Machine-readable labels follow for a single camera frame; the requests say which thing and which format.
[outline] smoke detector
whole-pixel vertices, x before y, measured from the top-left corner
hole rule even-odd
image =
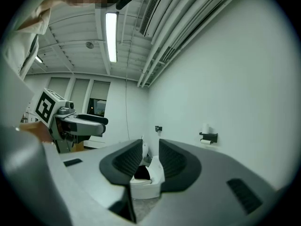
[[[94,48],[94,44],[91,43],[91,42],[87,42],[86,43],[86,47],[89,48],[89,49],[93,49]]]

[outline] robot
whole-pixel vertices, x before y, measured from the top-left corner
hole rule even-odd
[[[72,101],[49,89],[42,91],[35,113],[48,127],[59,153],[69,153],[75,143],[102,135],[109,122],[103,117],[76,113]]]

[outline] toilet paper roll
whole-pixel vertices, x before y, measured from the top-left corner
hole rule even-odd
[[[203,134],[209,134],[209,125],[207,123],[203,124],[203,130],[202,130]]]
[[[212,141],[201,139],[201,144],[210,145],[212,144]]]

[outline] black slot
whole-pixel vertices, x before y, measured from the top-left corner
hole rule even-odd
[[[69,160],[69,161],[64,161],[64,164],[65,164],[66,167],[69,167],[69,166],[78,164],[80,162],[82,162],[82,160],[77,158],[77,159],[72,159],[72,160]]]
[[[231,179],[227,184],[247,214],[252,213],[262,205],[262,201],[241,179]]]

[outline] air vent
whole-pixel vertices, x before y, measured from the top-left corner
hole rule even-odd
[[[146,12],[143,16],[143,21],[140,27],[140,33],[145,36],[146,30],[150,24],[151,18],[159,4],[160,0],[150,0]]]
[[[227,184],[247,214],[252,213],[262,205],[261,200],[241,179],[231,179]]]

